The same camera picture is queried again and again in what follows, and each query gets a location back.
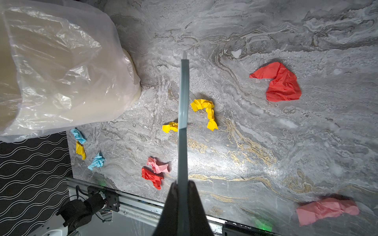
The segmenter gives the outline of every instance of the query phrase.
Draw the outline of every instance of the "marble surface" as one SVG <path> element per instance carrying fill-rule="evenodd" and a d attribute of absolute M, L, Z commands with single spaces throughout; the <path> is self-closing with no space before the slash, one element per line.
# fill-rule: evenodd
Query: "marble surface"
<path fill-rule="evenodd" d="M 209 215 L 282 235 L 376 235 L 378 226 L 378 1 L 96 2 L 114 21 L 141 78 L 140 99 L 118 119 L 78 127 L 75 178 L 165 201 L 177 177 L 180 58 L 190 60 L 188 170 Z M 279 61 L 294 72 L 300 100 L 268 102 L 268 79 L 249 74 Z M 102 168 L 87 169 L 101 151 Z M 141 177 L 149 156 L 170 164 L 161 191 Z M 295 209 L 325 196 L 360 208 L 299 227 Z"/>

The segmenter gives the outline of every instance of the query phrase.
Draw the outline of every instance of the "blue crumpled paper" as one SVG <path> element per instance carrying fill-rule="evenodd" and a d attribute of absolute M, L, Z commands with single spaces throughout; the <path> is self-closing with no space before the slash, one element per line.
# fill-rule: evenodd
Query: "blue crumpled paper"
<path fill-rule="evenodd" d="M 84 144 L 86 142 L 85 138 L 81 134 L 81 132 L 77 129 L 71 129 L 71 133 L 75 136 L 75 139 L 79 141 L 79 143 Z"/>
<path fill-rule="evenodd" d="M 104 164 L 105 159 L 100 156 L 100 153 L 97 153 L 97 155 L 92 160 L 92 164 L 88 166 L 88 169 L 93 170 L 94 167 L 102 167 Z"/>

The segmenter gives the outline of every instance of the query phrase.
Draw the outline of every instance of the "metal frame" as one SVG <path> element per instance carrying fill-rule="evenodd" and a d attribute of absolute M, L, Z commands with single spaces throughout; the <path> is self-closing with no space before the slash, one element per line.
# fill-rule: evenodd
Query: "metal frame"
<path fill-rule="evenodd" d="M 87 193 L 88 186 L 96 186 L 98 188 L 104 188 L 103 186 L 92 184 L 86 181 L 67 178 L 67 185 L 70 196 L 76 195 L 76 186 Z M 124 214 L 132 219 L 141 221 L 143 223 L 156 227 L 158 225 L 161 213 L 164 208 L 164 203 L 154 201 L 148 198 L 139 197 L 130 193 L 125 193 L 119 190 L 109 189 L 119 194 L 119 214 Z M 79 193 L 84 199 L 88 197 Z M 215 235 L 222 235 L 223 224 L 228 222 L 223 219 L 219 219 L 213 216 L 206 216 L 211 230 Z"/>

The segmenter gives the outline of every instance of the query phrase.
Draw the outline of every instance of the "pink crumpled paper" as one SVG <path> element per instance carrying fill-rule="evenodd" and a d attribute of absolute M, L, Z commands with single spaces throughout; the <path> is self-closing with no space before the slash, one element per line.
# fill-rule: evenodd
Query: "pink crumpled paper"
<path fill-rule="evenodd" d="M 352 200 L 326 198 L 297 208 L 299 225 L 309 225 L 326 217 L 338 217 L 342 213 L 358 215 L 359 209 Z"/>
<path fill-rule="evenodd" d="M 152 171 L 155 172 L 156 174 L 159 174 L 161 172 L 169 173 L 168 164 L 158 165 L 156 164 L 155 158 L 149 157 L 147 160 L 147 165 L 151 165 Z"/>

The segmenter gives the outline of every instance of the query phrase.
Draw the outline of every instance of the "trash bag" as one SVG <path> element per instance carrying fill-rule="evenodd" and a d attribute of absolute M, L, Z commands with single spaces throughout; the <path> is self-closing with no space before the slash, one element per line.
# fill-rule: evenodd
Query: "trash bag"
<path fill-rule="evenodd" d="M 111 121 L 140 96 L 110 17 L 84 3 L 56 3 L 0 0 L 2 141 Z"/>

